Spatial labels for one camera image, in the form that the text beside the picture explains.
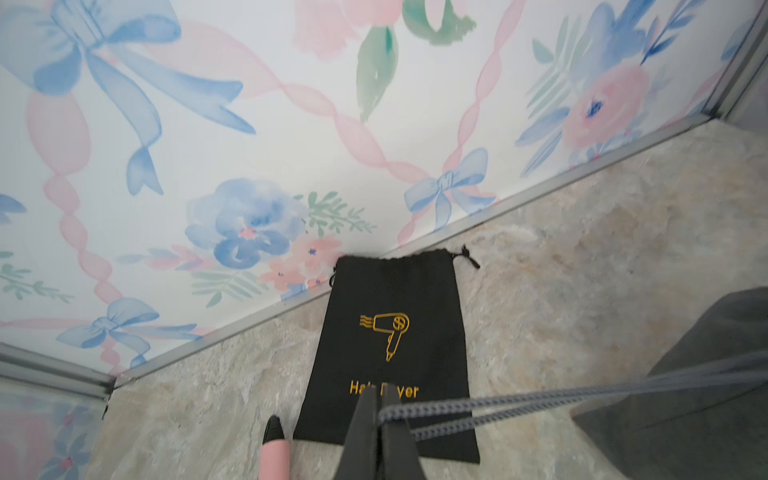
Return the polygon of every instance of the marble floor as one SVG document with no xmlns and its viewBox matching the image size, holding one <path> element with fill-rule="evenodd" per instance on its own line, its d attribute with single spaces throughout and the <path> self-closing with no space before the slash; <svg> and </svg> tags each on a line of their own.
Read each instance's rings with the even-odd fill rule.
<svg viewBox="0 0 768 480">
<path fill-rule="evenodd" d="M 469 389 L 491 396 L 642 377 L 715 300 L 768 284 L 768 138 L 713 121 L 447 242 Z M 118 389 L 89 480 L 254 480 L 263 426 L 293 431 L 327 297 Z M 481 427 L 482 463 L 428 478 L 623 478 L 569 408 Z M 292 478 L 341 448 L 295 442 Z"/>
</svg>

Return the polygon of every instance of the blue watercolor flower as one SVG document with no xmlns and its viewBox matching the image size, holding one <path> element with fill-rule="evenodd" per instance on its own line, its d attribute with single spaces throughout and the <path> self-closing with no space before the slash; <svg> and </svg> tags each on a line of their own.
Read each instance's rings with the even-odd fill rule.
<svg viewBox="0 0 768 480">
<path fill-rule="evenodd" d="M 618 18 L 609 4 L 598 5 L 587 24 L 591 46 L 575 65 L 573 82 L 586 79 L 588 87 L 625 58 L 641 53 L 647 34 L 635 27 L 654 3 L 655 0 L 630 0 Z"/>
<path fill-rule="evenodd" d="M 94 414 L 87 406 L 72 406 L 68 403 L 56 402 L 53 405 L 53 422 L 59 426 L 56 441 L 68 443 L 76 425 L 88 425 L 95 420 Z"/>
<path fill-rule="evenodd" d="M 78 436 L 69 448 L 63 442 L 58 440 L 54 442 L 54 451 L 57 456 L 51 458 L 48 460 L 48 463 L 43 465 L 45 471 L 40 475 L 39 480 L 55 480 L 62 476 L 64 480 L 78 480 L 80 478 L 80 467 L 85 467 L 91 460 L 91 453 L 82 451 L 85 447 L 86 435 L 87 433 Z"/>
<path fill-rule="evenodd" d="M 26 212 L 27 208 L 15 198 L 0 194 L 0 224 L 11 223 L 11 219 L 6 214 L 24 214 Z"/>
<path fill-rule="evenodd" d="M 101 345 L 107 335 L 122 343 L 137 355 L 131 360 L 131 368 L 147 360 L 144 354 L 149 352 L 150 344 L 143 336 L 155 336 L 165 339 L 197 340 L 199 335 L 190 333 L 197 324 L 179 326 L 136 326 L 136 323 L 151 322 L 160 316 L 151 306 L 134 298 L 121 298 L 110 303 L 107 315 L 100 316 L 90 326 L 74 326 L 56 337 L 61 343 L 90 349 Z"/>
<path fill-rule="evenodd" d="M 272 182 L 237 178 L 190 202 L 185 234 L 195 246 L 213 250 L 222 265 L 244 270 L 264 254 L 288 253 L 290 243 L 304 232 L 308 214 Z"/>
</svg>

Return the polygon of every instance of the green leaf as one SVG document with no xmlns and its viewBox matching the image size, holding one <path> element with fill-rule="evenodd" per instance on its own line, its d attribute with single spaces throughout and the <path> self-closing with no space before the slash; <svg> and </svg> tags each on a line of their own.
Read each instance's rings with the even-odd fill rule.
<svg viewBox="0 0 768 480">
<path fill-rule="evenodd" d="M 546 48 L 539 40 L 533 39 L 533 56 L 536 57 L 536 61 L 540 64 L 546 65 L 552 63 L 554 55 L 549 48 Z"/>
<path fill-rule="evenodd" d="M 233 292 L 231 290 L 222 290 L 222 291 L 224 293 L 226 293 L 227 295 L 231 296 L 232 298 L 234 298 L 235 300 L 237 300 L 238 302 L 242 302 L 243 301 L 243 299 L 240 298 L 240 295 L 237 295 L 235 292 Z"/>
<path fill-rule="evenodd" d="M 442 25 L 438 31 L 434 31 L 427 21 L 424 3 L 425 0 L 405 0 L 402 4 L 402 19 L 411 33 L 428 40 L 431 45 L 450 45 L 460 41 L 475 28 L 474 20 L 456 16 L 451 0 L 445 0 Z"/>
<path fill-rule="evenodd" d="M 574 50 L 574 56 L 571 59 L 571 67 L 570 70 L 573 71 L 574 68 L 576 68 L 576 64 L 579 60 L 581 60 L 581 57 L 584 56 L 584 53 L 587 51 L 587 47 L 589 47 L 589 31 L 585 31 L 584 34 L 579 38 L 578 43 L 576 44 L 576 49 Z"/>
<path fill-rule="evenodd" d="M 259 277 L 258 277 L 258 276 L 256 276 L 256 275 L 253 275 L 251 272 L 247 272 L 247 271 L 243 270 L 243 275 L 244 275 L 244 276 L 245 276 L 245 277 L 246 277 L 248 280 L 250 280 L 250 281 L 252 281 L 252 282 L 256 282 L 256 283 L 258 283 L 258 282 L 259 282 Z"/>
<path fill-rule="evenodd" d="M 237 285 L 233 285 L 232 283 L 230 283 L 230 288 L 234 292 L 237 292 L 237 293 L 239 293 L 242 296 L 247 296 L 248 298 L 253 298 L 253 296 L 250 293 L 246 292 L 245 290 L 243 290 L 242 288 L 238 287 Z"/>
<path fill-rule="evenodd" d="M 390 27 L 371 27 L 357 54 L 357 104 L 367 121 L 395 77 L 397 39 Z"/>
<path fill-rule="evenodd" d="M 539 88 L 539 89 L 538 89 L 538 91 L 536 92 L 536 95 L 534 95 L 534 96 L 533 96 L 533 98 L 531 99 L 531 101 L 529 101 L 529 102 L 528 102 L 528 108 L 530 108 L 530 107 L 531 107 L 531 105 L 533 105 L 534 103 L 536 103 L 536 101 L 537 101 L 539 98 L 541 98 L 542 96 L 544 96 L 544 94 L 545 94 L 545 93 L 547 93 L 547 91 L 549 91 L 549 89 L 550 89 L 550 88 L 552 88 L 552 86 L 554 85 L 554 83 L 555 83 L 555 82 L 556 82 L 556 81 L 557 81 L 559 78 L 560 78 L 560 75 L 555 75 L 554 77 L 550 78 L 550 79 L 549 79 L 549 81 L 548 81 L 547 83 L 545 83 L 545 84 L 544 84 L 544 85 L 543 85 L 541 88 Z"/>
<path fill-rule="evenodd" d="M 563 57 L 563 66 L 568 66 L 568 61 L 571 57 L 571 53 L 574 50 L 574 45 L 576 44 L 576 37 L 578 36 L 578 29 L 581 27 L 581 16 L 578 16 L 576 18 L 576 22 L 574 22 L 574 26 L 571 29 L 571 34 L 568 36 L 568 43 L 565 45 L 565 56 Z"/>
<path fill-rule="evenodd" d="M 232 275 L 226 273 L 211 273 L 211 272 L 195 272 L 192 273 L 195 278 L 201 278 L 203 280 L 229 280 Z"/>
<path fill-rule="evenodd" d="M 240 285 L 246 287 L 248 290 L 250 290 L 251 292 L 255 293 L 256 295 L 261 295 L 261 292 L 259 291 L 259 289 L 257 289 L 255 286 L 253 286 L 250 283 L 248 283 L 246 280 L 243 280 L 242 278 L 236 276 L 235 277 L 235 282 L 237 282 Z"/>
<path fill-rule="evenodd" d="M 553 72 L 554 72 L 554 74 L 558 74 L 557 72 L 554 71 L 556 69 L 556 67 L 557 67 L 556 65 L 552 65 L 550 68 L 547 68 L 547 71 L 544 72 L 544 74 L 541 77 L 538 78 L 536 83 L 534 83 L 533 86 L 531 87 L 531 89 L 528 90 L 527 92 L 525 92 L 525 94 L 526 95 L 530 95 L 533 92 L 537 91 L 538 88 L 541 87 L 544 84 L 544 82 L 549 79 L 550 75 L 552 75 Z"/>
<path fill-rule="evenodd" d="M 196 282 L 190 286 L 193 286 L 195 288 L 208 288 L 209 286 L 219 286 L 219 285 L 223 285 L 224 283 L 226 283 L 225 280 L 219 280 L 218 282 Z"/>
<path fill-rule="evenodd" d="M 528 118 L 533 118 L 534 115 L 536 115 L 539 111 L 541 111 L 543 108 L 546 108 L 547 105 L 552 101 L 555 95 L 558 94 L 560 90 L 568 83 L 568 80 L 563 80 L 559 84 L 555 85 L 547 94 L 546 97 L 541 99 L 541 102 L 536 105 L 536 108 L 533 109 L 531 114 L 528 116 Z"/>
<path fill-rule="evenodd" d="M 558 32 L 558 45 L 554 49 L 554 54 L 560 57 L 560 53 L 563 51 L 565 45 L 565 37 L 568 36 L 568 17 L 563 18 L 563 22 L 560 24 L 560 31 Z"/>
<path fill-rule="evenodd" d="M 221 301 L 221 292 L 216 292 L 214 296 L 208 300 L 208 304 L 205 306 L 205 308 L 211 308 L 212 306 L 216 305 Z"/>
</svg>

